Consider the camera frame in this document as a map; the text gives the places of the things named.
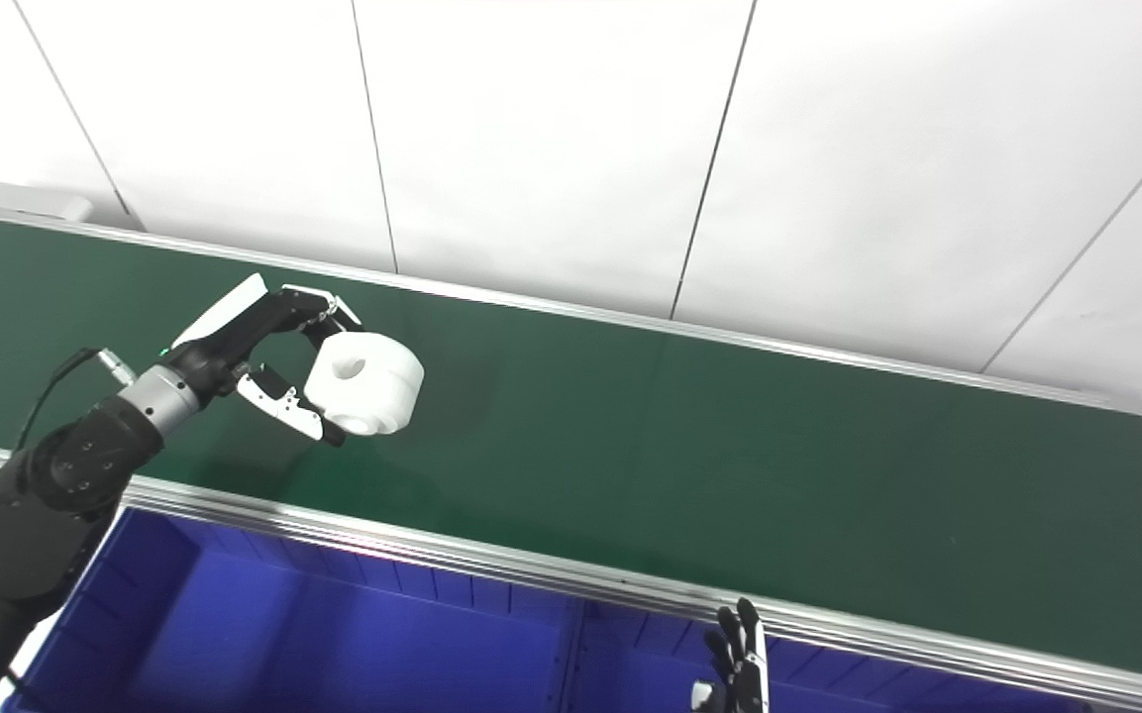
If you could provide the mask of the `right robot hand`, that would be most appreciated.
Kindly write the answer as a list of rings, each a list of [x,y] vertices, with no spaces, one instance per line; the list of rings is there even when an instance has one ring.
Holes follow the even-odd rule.
[[[698,678],[689,694],[691,712],[770,712],[767,642],[755,603],[739,596],[719,606],[717,628],[703,632],[715,680]]]

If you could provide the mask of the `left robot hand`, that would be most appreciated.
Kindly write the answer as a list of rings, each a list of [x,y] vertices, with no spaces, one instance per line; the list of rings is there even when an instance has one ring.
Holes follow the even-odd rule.
[[[175,374],[176,387],[196,396],[199,409],[236,393],[293,432],[338,447],[344,430],[325,419],[300,385],[251,356],[275,335],[298,334],[320,354],[327,339],[347,333],[363,333],[363,322],[340,296],[301,285],[270,290],[254,272],[182,331],[158,364]]]

